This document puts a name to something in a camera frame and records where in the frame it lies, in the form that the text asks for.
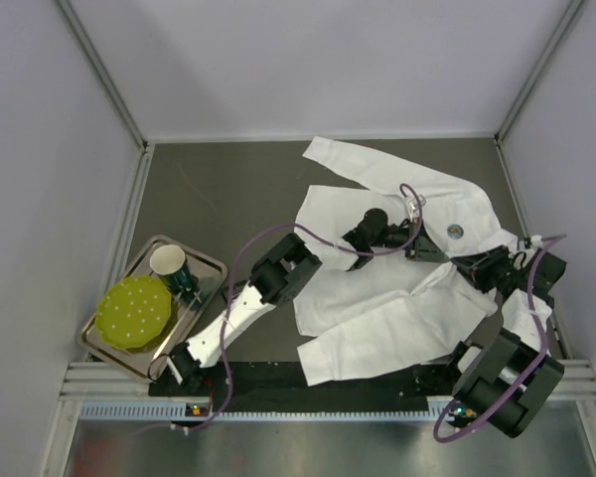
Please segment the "blue round brooch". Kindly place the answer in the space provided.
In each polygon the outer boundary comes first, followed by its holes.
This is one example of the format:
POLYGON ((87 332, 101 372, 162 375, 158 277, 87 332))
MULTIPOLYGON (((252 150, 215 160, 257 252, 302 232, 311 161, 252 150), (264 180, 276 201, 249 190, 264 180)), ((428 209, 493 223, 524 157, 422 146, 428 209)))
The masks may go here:
POLYGON ((447 228, 447 234, 451 239, 460 239, 464 235, 464 230, 461 226, 453 224, 447 228))

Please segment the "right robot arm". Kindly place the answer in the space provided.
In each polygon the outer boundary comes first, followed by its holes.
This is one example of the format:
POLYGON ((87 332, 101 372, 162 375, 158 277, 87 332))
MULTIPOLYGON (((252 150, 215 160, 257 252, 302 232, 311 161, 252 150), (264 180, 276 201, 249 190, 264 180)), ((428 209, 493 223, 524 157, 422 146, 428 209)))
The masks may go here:
POLYGON ((452 259, 475 289, 501 294, 504 326, 478 352, 469 342, 460 342, 453 351, 448 369, 461 376, 434 426, 437 441, 454 441, 485 423, 516 438, 562 380, 564 366, 549 355, 546 335, 554 305, 550 290, 567 266, 549 251, 557 242, 526 239, 533 254, 500 245, 452 259))

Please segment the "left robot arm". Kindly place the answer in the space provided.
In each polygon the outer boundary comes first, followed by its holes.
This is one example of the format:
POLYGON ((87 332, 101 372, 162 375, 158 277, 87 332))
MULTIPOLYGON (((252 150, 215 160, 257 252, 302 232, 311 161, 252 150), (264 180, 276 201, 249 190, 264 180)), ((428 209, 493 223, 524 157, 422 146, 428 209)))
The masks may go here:
MULTIPOLYGON (((447 255, 428 235, 423 221, 414 215, 398 225, 388 221, 382 209, 370 209, 343 235, 356 258, 349 270, 364 267, 376 256, 402 251, 409 260, 441 263, 447 255)), ((195 390, 202 370, 214 366, 222 352, 253 322, 273 309, 291 303, 303 290, 322 261, 295 233, 285 236, 252 268, 238 293, 227 288, 227 307, 198 334, 176 345, 166 359, 173 384, 195 390)))

